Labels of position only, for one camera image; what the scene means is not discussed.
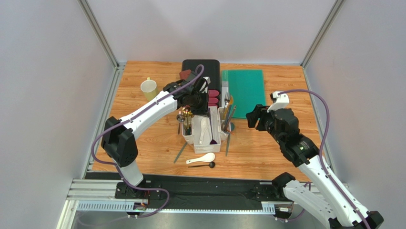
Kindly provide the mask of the white perforated utensil caddy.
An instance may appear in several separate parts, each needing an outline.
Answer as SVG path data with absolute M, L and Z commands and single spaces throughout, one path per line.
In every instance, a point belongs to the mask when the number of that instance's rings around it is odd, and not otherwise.
M 186 118 L 180 132 L 186 143 L 196 154 L 219 153 L 228 138 L 229 128 L 225 128 L 224 108 L 210 106 L 209 116 L 196 115 Z

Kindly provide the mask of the purple metal spoon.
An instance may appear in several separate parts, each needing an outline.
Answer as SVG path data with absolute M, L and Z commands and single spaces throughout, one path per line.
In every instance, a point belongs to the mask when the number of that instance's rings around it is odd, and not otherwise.
M 214 129 L 213 129 L 213 122 L 212 122 L 212 118 L 211 117 L 209 117 L 209 122 L 210 122 L 210 134 L 211 134 L 211 141 L 210 141 L 210 144 L 211 145 L 216 145 L 217 144 L 217 141 L 215 140 L 215 138 L 214 138 Z

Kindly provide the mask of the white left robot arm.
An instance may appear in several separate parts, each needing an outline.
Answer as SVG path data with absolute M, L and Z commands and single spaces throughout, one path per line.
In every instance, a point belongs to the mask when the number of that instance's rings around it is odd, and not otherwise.
M 207 114 L 209 84 L 209 77 L 191 72 L 187 79 L 167 84 L 138 110 L 119 119 L 112 116 L 105 122 L 101 147 L 113 159 L 113 165 L 127 183 L 135 187 L 143 181 L 143 174 L 136 162 L 136 140 L 150 126 L 181 107 L 189 107 L 192 114 Z

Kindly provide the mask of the gold handled knife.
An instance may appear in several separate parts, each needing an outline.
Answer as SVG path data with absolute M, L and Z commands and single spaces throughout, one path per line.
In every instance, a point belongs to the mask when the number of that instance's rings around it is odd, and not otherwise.
M 232 95 L 231 95 L 231 100 L 230 100 L 230 103 L 229 103 L 229 105 L 228 105 L 228 109 L 227 109 L 227 114 L 228 114 L 228 112 L 229 112 L 229 109 L 230 109 L 230 106 L 233 104 L 233 97 L 232 97 Z

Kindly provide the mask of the teal plastic knife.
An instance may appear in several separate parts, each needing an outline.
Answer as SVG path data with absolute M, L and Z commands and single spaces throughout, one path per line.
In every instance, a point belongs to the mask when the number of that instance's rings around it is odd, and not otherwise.
M 183 153 L 184 149 L 185 149 L 187 146 L 188 146 L 188 143 L 185 142 L 184 145 L 182 146 L 182 148 L 180 149 L 180 151 L 178 152 L 177 156 L 175 157 L 175 159 L 174 159 L 174 161 L 173 161 L 174 164 L 178 161 L 179 157 L 181 156 L 181 154 Z

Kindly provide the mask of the large silver fork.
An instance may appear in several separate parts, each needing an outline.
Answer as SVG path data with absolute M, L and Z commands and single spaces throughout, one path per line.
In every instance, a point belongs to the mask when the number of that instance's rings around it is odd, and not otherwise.
M 231 95 L 230 95 L 229 92 L 227 92 L 225 94 L 225 98 L 224 98 L 225 104 L 224 104 L 224 110 L 223 110 L 223 120 L 225 120 L 225 118 L 226 118 L 227 109 L 228 109 L 228 105 L 230 103 L 230 100 L 231 100 Z

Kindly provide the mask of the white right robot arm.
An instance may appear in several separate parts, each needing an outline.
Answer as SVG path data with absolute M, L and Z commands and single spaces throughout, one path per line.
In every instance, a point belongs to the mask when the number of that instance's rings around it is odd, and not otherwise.
M 272 181 L 277 194 L 300 205 L 329 229 L 377 229 L 384 222 L 378 211 L 362 205 L 327 166 L 323 147 L 316 144 L 299 129 L 299 120 L 287 108 L 287 91 L 271 94 L 270 106 L 257 104 L 246 114 L 249 128 L 266 131 L 279 145 L 283 156 L 304 173 L 316 186 L 317 196 L 289 173 Z

